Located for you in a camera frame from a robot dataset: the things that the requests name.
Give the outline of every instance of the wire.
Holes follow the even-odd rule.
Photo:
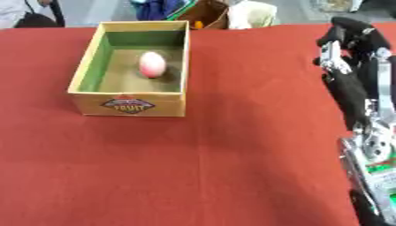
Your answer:
[[[30,3],[29,3],[27,0],[25,0],[25,4],[26,4],[27,7],[29,8],[29,10],[30,10],[32,13],[34,13],[34,10],[33,10],[32,5],[30,5]]]

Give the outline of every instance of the brown box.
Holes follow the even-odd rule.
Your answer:
[[[140,75],[146,51],[165,58],[162,77]],[[67,92],[84,115],[183,117],[188,51],[187,21],[102,23]]]

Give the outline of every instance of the robotic arm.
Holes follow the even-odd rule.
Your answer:
[[[353,132],[340,140],[351,201],[361,226],[396,225],[396,58],[372,25],[346,18],[331,23],[317,41],[315,64]]]

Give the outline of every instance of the ball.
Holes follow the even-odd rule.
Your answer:
[[[166,62],[164,58],[155,52],[146,52],[139,61],[139,71],[148,78],[157,78],[164,74]]]

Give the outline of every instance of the blue object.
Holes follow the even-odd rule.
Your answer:
[[[191,0],[131,0],[138,20],[162,20]]]

